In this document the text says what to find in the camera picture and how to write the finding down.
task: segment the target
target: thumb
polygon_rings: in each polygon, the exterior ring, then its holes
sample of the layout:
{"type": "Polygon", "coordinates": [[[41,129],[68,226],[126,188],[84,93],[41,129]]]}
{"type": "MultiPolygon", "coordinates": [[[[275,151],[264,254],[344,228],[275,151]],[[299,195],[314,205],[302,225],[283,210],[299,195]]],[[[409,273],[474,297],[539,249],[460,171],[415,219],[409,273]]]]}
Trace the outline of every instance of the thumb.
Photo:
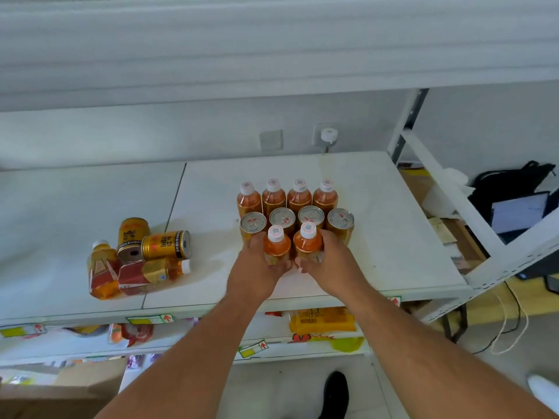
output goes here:
{"type": "Polygon", "coordinates": [[[270,266],[271,275],[274,279],[278,280],[282,275],[291,269],[291,260],[282,260],[274,266],[270,266]]]}
{"type": "Polygon", "coordinates": [[[297,257],[295,259],[295,264],[303,269],[303,273],[308,273],[311,276],[314,276],[320,270],[320,264],[302,257],[297,257]]]}

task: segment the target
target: upper shelf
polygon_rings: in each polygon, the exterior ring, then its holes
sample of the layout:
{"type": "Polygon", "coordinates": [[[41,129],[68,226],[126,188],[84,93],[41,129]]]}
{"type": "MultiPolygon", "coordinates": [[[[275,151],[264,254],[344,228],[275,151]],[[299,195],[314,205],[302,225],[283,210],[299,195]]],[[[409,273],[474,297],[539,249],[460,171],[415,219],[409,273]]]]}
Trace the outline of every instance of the upper shelf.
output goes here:
{"type": "Polygon", "coordinates": [[[164,231],[184,166],[0,174],[0,324],[62,316],[71,325],[80,315],[141,309],[144,297],[100,301],[90,296],[86,260],[98,239],[116,247],[118,227],[127,217],[145,218],[152,232],[164,231]]]}
{"type": "Polygon", "coordinates": [[[557,79],[558,7],[559,0],[3,4],[0,111],[557,79]]]}
{"type": "MultiPolygon", "coordinates": [[[[168,230],[192,233],[192,273],[148,294],[144,309],[198,315],[220,300],[242,246],[239,185],[251,180],[262,191],[271,177],[285,190],[298,177],[311,191],[326,177],[334,180],[338,205],[355,215],[349,247],[368,281],[385,295],[411,300],[469,290],[387,153],[260,157],[187,163],[168,230]]],[[[310,275],[292,270],[261,310],[339,304],[310,275]]]]}

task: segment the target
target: white wall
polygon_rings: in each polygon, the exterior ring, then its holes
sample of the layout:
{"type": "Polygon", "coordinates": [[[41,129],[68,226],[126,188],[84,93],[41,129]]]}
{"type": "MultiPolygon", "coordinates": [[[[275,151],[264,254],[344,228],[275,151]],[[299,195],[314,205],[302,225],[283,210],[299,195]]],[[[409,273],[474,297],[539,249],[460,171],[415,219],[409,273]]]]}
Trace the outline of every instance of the white wall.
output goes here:
{"type": "Polygon", "coordinates": [[[559,81],[434,88],[414,131],[444,167],[470,177],[530,160],[559,164],[558,95],[559,81]]]}
{"type": "Polygon", "coordinates": [[[283,150],[319,152],[314,124],[335,122],[333,151],[385,150],[408,92],[364,91],[0,113],[0,168],[54,168],[263,155],[258,134],[283,129],[283,150]]]}

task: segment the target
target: price tag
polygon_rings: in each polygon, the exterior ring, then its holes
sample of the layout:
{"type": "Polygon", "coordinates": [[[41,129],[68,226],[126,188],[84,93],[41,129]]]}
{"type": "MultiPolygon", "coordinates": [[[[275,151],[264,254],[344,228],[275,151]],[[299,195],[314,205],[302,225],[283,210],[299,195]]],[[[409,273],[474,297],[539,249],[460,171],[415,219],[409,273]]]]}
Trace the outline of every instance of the price tag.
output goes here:
{"type": "Polygon", "coordinates": [[[398,307],[400,307],[400,303],[402,300],[402,297],[388,297],[388,299],[393,302],[395,305],[397,305],[398,307]]]}
{"type": "Polygon", "coordinates": [[[42,324],[0,327],[0,335],[4,338],[25,337],[26,335],[37,335],[39,333],[46,333],[46,329],[42,324]]]}
{"type": "Polygon", "coordinates": [[[164,315],[157,315],[157,316],[135,316],[135,317],[127,317],[126,318],[129,323],[133,325],[145,325],[145,324],[170,324],[174,322],[173,315],[170,313],[166,313],[164,315]]]}
{"type": "Polygon", "coordinates": [[[243,359],[246,359],[247,357],[250,357],[264,350],[268,350],[268,344],[266,344],[266,342],[262,340],[258,344],[250,345],[248,347],[242,347],[242,348],[240,347],[239,353],[241,354],[243,359]]]}

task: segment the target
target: can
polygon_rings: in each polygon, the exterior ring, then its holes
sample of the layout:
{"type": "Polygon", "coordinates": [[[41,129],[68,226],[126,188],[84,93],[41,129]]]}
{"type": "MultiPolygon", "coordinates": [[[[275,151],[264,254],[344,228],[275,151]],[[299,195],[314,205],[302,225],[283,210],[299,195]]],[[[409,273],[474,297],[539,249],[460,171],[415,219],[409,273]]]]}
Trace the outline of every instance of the can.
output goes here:
{"type": "Polygon", "coordinates": [[[124,219],[118,229],[118,258],[123,263],[142,260],[141,241],[149,235],[149,225],[141,217],[124,219]]]}
{"type": "Polygon", "coordinates": [[[190,259],[192,252],[190,232],[173,231],[148,235],[141,242],[141,251],[145,260],[163,257],[190,259]]]}
{"type": "Polygon", "coordinates": [[[248,212],[241,218],[240,231],[243,241],[248,241],[258,232],[266,229],[266,216],[260,212],[248,212]]]}
{"type": "Polygon", "coordinates": [[[345,245],[349,244],[354,227],[355,218],[346,209],[337,208],[328,213],[326,229],[335,233],[345,245]]]}
{"type": "Polygon", "coordinates": [[[270,213],[270,225],[279,225],[290,239],[295,234],[295,213],[287,207],[278,207],[270,213]]]}
{"type": "Polygon", "coordinates": [[[316,205],[307,205],[299,210],[297,215],[297,225],[299,228],[303,222],[312,222],[316,225],[316,229],[322,229],[324,225],[324,212],[316,205]]]}

